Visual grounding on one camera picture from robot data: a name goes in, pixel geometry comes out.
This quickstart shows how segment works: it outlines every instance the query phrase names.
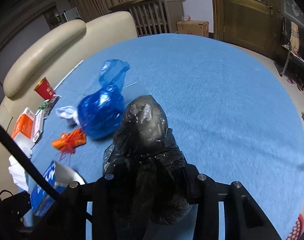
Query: blue box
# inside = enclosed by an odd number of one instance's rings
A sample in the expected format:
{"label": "blue box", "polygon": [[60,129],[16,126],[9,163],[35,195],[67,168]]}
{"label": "blue box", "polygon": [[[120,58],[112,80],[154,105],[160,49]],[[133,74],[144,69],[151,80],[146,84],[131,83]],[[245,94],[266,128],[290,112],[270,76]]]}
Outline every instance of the blue box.
{"label": "blue box", "polygon": [[[72,181],[78,181],[81,185],[84,184],[84,180],[73,169],[56,161],[51,162],[43,177],[60,194]],[[30,202],[34,214],[43,216],[54,203],[54,199],[45,193],[39,185],[36,185],[30,195]]]}

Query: white plastic bag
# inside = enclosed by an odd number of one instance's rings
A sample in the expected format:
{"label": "white plastic bag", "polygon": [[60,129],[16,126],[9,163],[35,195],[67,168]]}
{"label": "white plastic bag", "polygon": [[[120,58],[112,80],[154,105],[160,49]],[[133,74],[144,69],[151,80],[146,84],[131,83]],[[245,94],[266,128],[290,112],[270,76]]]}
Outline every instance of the white plastic bag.
{"label": "white plastic bag", "polygon": [[73,106],[65,106],[57,108],[55,110],[57,116],[67,119],[68,125],[74,125],[75,123],[80,126],[79,118],[77,116],[77,110]]}

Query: blue plastic bag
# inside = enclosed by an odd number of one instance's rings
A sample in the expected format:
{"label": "blue plastic bag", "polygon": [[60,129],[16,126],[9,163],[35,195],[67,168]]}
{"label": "blue plastic bag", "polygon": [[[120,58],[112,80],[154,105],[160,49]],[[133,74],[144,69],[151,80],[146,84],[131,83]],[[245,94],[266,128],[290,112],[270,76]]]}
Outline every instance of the blue plastic bag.
{"label": "blue plastic bag", "polygon": [[113,133],[121,124],[125,109],[121,91],[129,69],[127,62],[107,60],[100,72],[101,89],[79,103],[77,111],[81,128],[92,139]]}

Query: orange plastic bag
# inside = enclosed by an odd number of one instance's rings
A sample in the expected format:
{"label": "orange plastic bag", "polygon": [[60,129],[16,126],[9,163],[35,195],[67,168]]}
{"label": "orange plastic bag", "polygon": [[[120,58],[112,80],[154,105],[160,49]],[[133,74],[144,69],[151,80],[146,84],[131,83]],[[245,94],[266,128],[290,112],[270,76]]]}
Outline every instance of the orange plastic bag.
{"label": "orange plastic bag", "polygon": [[86,134],[81,130],[81,128],[77,128],[71,133],[62,133],[60,139],[52,142],[52,146],[61,151],[62,154],[73,154],[75,153],[75,147],[85,143]]}

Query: door frame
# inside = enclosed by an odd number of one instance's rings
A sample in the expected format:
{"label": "door frame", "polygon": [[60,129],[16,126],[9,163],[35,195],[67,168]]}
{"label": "door frame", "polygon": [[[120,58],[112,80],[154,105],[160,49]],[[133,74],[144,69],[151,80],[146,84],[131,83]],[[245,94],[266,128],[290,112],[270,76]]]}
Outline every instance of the door frame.
{"label": "door frame", "polygon": [[224,7],[223,0],[212,0],[213,4],[213,26],[215,40],[223,41],[224,38]]}

